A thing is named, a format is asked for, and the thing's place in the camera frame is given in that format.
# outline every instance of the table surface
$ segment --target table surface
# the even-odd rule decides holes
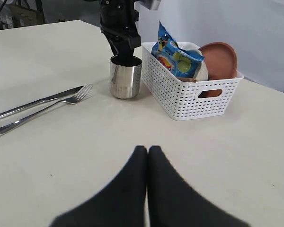
[[[225,115],[177,122],[144,85],[133,100],[113,98],[110,56],[99,28],[81,21],[0,31],[0,112],[94,84],[85,102],[0,137],[0,226],[48,226],[101,190],[136,145],[160,145],[192,187],[251,226],[284,226],[283,93],[242,80]]]

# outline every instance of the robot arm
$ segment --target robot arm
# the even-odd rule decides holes
[[[134,9],[138,0],[98,0],[100,2],[101,31],[107,38],[114,55],[124,59],[133,57],[133,51],[141,46],[136,22],[139,12]],[[156,10],[161,0],[143,0],[142,5]]]

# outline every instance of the blue snack bag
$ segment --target blue snack bag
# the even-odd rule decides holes
[[[158,42],[151,53],[176,77],[192,78],[198,65],[204,60],[203,56],[193,50],[186,51],[179,48],[161,22]]]

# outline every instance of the white plastic basket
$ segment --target white plastic basket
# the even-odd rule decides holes
[[[142,80],[146,87],[174,120],[183,121],[218,116],[225,110],[239,82],[244,78],[237,73],[234,79],[183,82],[172,75],[152,54],[155,43],[142,43]],[[180,47],[187,43],[178,43]],[[199,98],[203,91],[222,90],[218,97]]]

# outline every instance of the basket handle hole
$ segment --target basket handle hole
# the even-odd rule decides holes
[[[218,97],[222,94],[222,90],[210,90],[210,91],[203,91],[200,95],[199,98],[213,98],[213,97]]]

